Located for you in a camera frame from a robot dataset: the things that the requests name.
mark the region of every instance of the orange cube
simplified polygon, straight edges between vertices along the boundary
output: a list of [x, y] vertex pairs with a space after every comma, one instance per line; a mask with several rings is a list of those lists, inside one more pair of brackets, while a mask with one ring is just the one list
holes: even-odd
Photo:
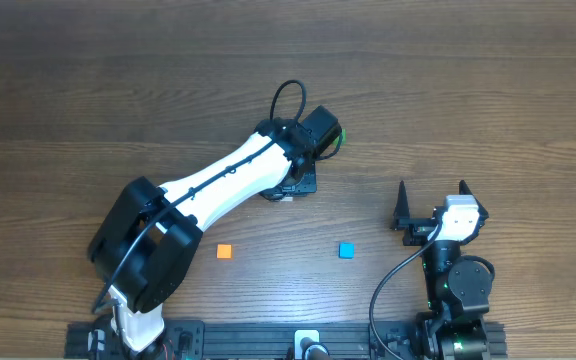
[[217, 259], [232, 259], [232, 245], [217, 244]]

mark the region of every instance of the green object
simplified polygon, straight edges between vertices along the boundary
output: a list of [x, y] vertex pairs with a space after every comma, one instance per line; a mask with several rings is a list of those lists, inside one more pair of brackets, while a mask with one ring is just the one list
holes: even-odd
[[[341, 145], [344, 145], [344, 144], [346, 143], [346, 129], [341, 129], [341, 135], [340, 135], [340, 136], [342, 137], [342, 139], [341, 139]], [[332, 142], [332, 144], [333, 144], [333, 145], [337, 145], [337, 142], [338, 142], [338, 141], [339, 141], [339, 137], [337, 137], [337, 138]]]

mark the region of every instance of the wood grain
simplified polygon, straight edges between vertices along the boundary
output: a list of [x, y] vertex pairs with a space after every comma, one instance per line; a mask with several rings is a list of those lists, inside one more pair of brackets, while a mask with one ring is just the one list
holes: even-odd
[[[276, 87], [306, 82], [348, 143], [317, 194], [253, 198], [202, 240], [167, 316], [367, 321], [412, 252], [396, 185], [427, 216], [466, 179], [491, 219], [489, 320], [514, 357], [576, 357], [576, 2], [0, 0], [0, 356], [58, 357], [101, 287], [85, 247], [123, 186], [235, 149]], [[279, 112], [298, 94], [287, 89]], [[337, 244], [356, 244], [342, 261]], [[215, 260], [217, 243], [235, 261]], [[418, 264], [378, 302], [425, 304]]]

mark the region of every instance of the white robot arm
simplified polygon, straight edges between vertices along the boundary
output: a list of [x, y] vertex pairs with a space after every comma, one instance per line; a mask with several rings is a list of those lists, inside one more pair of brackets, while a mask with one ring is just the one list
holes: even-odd
[[[275, 94], [273, 107], [288, 83]], [[273, 119], [271, 110], [270, 119], [239, 149], [194, 175], [159, 187], [142, 177], [126, 186], [88, 256], [106, 283], [93, 311], [108, 292], [112, 326], [132, 352], [157, 350], [165, 327], [163, 302], [183, 281], [204, 231], [253, 195], [276, 199], [286, 188], [299, 187], [309, 173], [314, 176], [315, 160], [340, 136], [341, 127], [322, 106], [302, 123], [300, 113], [283, 121]], [[149, 235], [156, 229], [163, 233], [159, 243]]]

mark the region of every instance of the blue block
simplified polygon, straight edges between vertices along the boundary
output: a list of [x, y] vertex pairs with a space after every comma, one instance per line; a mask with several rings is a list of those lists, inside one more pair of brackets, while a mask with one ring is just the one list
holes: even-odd
[[355, 244], [341, 243], [339, 244], [339, 258], [352, 259], [355, 257]]

